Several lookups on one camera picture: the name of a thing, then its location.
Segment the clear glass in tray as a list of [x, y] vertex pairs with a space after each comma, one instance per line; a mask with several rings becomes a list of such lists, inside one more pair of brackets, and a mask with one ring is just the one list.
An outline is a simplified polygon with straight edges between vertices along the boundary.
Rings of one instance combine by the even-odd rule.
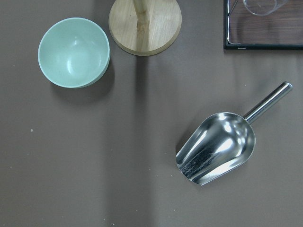
[[267, 16], [284, 6], [289, 0], [243, 0], [242, 2], [251, 14]]

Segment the steel ice scoop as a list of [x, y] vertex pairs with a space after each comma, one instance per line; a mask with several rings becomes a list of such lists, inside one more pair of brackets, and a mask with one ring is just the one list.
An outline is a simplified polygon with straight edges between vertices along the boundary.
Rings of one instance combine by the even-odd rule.
[[256, 144], [252, 123], [292, 88], [291, 83], [283, 82], [244, 116], [220, 112], [206, 118], [176, 154], [180, 172], [205, 185], [244, 164]]

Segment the wooden mug tree stand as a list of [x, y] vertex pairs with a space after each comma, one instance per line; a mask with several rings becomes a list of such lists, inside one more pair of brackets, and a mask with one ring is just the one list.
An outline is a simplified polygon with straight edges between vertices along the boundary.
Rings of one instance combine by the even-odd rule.
[[137, 56], [151, 56], [176, 40], [182, 14], [175, 0], [116, 0], [108, 22], [121, 49]]

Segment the black framed tray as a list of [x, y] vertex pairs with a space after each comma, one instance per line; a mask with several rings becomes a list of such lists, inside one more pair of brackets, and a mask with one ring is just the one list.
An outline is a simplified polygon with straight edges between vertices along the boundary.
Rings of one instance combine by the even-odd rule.
[[302, 50], [303, 2], [288, 0], [268, 15], [251, 13], [242, 0], [223, 2], [226, 50]]

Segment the mint green bowl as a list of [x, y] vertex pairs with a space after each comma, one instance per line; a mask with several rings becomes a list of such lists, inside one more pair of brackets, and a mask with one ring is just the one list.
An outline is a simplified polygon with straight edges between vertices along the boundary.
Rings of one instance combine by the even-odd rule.
[[106, 33], [95, 22], [67, 18], [46, 31], [37, 58], [50, 82], [65, 88], [82, 88], [105, 74], [110, 62], [110, 45]]

